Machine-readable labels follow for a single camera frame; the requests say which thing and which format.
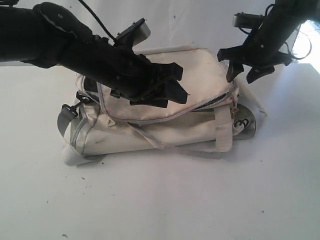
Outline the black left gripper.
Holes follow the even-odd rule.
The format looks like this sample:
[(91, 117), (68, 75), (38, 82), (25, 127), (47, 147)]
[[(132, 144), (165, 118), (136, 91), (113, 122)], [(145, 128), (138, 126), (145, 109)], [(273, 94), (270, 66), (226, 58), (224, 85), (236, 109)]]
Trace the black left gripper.
[(186, 104), (188, 93), (179, 84), (183, 68), (177, 63), (154, 63), (143, 54), (114, 47), (103, 39), (89, 43), (67, 39), (67, 68), (116, 91), (131, 106), (167, 108)]

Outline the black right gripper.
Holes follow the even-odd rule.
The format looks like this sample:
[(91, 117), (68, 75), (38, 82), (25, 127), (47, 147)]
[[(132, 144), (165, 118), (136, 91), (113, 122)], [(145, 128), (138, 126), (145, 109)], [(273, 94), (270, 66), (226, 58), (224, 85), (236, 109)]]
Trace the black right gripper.
[(228, 60), (228, 82), (244, 72), (243, 65), (252, 67), (246, 76), (248, 84), (275, 72), (276, 65), (289, 65), (292, 55), (280, 51), (290, 35), (300, 25), (299, 7), (294, 4), (271, 4), (259, 28), (249, 29), (245, 41), (230, 48), (221, 48), (218, 61)]

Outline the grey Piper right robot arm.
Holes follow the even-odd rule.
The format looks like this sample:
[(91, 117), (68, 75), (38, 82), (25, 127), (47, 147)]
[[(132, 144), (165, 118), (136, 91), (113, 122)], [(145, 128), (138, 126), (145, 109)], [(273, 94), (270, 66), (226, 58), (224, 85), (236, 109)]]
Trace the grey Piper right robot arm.
[(281, 52), (292, 33), (304, 22), (320, 21), (320, 2), (318, 0), (276, 0), (264, 14), (238, 12), (233, 16), (233, 26), (243, 31), (249, 29), (243, 44), (221, 48), (217, 53), (219, 62), (228, 60), (226, 79), (230, 83), (251, 67), (246, 76), (249, 84), (270, 75), (275, 66), (288, 66), (293, 55)]

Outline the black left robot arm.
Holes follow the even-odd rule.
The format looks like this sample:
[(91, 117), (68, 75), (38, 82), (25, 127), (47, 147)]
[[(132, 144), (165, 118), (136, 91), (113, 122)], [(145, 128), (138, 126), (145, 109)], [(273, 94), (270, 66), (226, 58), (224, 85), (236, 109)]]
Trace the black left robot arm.
[(108, 87), (112, 97), (132, 106), (185, 104), (183, 68), (175, 62), (154, 63), (133, 51), (150, 33), (144, 18), (116, 37), (101, 37), (61, 5), (42, 2), (30, 9), (17, 7), (15, 0), (0, 3), (1, 62), (63, 66)]

